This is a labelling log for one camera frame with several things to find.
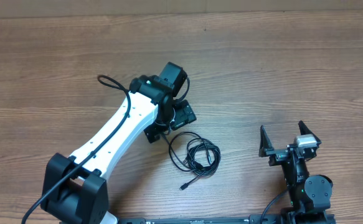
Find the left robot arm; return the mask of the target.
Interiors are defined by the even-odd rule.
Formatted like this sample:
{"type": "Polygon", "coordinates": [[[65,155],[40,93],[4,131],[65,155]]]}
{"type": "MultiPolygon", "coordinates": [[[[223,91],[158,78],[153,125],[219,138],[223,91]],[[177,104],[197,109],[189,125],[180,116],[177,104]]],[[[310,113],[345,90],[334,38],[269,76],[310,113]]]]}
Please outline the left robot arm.
{"type": "Polygon", "coordinates": [[[108,210],[107,181],[141,133],[155,142],[196,120],[188,101],[177,95],[185,83],[187,73],[171,62],[159,75],[133,79],[129,88],[115,82],[125,100],[87,143],[68,157],[56,153],[50,159],[38,206],[61,223],[119,223],[108,210]]]}

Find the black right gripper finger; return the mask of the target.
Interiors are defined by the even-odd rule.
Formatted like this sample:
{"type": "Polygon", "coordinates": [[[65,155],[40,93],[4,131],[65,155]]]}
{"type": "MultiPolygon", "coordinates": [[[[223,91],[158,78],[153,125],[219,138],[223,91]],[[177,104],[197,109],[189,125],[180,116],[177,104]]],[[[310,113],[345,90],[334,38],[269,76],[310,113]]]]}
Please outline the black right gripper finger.
{"type": "Polygon", "coordinates": [[[264,125],[260,126],[260,148],[259,148],[259,156],[260,157],[268,157],[270,152],[274,150],[274,147],[269,140],[269,137],[265,131],[264,125]]]}
{"type": "Polygon", "coordinates": [[[301,135],[307,135],[307,134],[311,134],[315,140],[316,140],[316,144],[320,145],[321,144],[321,140],[320,138],[318,138],[308,127],[307,125],[305,125],[305,123],[301,120],[298,122],[298,126],[299,126],[299,131],[301,135]]]}

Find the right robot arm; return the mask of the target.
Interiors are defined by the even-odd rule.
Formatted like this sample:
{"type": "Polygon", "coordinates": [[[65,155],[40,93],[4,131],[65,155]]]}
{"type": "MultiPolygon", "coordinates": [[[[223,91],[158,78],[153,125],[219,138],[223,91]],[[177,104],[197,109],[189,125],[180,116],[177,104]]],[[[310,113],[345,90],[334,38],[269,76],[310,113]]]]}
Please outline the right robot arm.
{"type": "Polygon", "coordinates": [[[260,157],[268,157],[270,166],[281,166],[286,189],[279,193],[260,215],[259,223],[335,223],[331,208],[333,182],[325,175],[310,175],[306,163],[317,156],[321,144],[303,121],[298,123],[300,135],[284,149],[275,149],[265,131],[260,127],[260,157]],[[291,206],[279,214],[269,215],[271,206],[282,196],[290,196],[291,206]]]}

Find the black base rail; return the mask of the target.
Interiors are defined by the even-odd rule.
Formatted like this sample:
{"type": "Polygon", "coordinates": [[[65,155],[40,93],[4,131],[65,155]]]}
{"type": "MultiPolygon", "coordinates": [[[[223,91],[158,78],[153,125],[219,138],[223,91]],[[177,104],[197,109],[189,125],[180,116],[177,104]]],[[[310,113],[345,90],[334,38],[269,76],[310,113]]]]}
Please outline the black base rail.
{"type": "Polygon", "coordinates": [[[119,218],[119,224],[282,224],[286,223],[281,215],[250,215],[247,217],[216,217],[216,218],[119,218]]]}

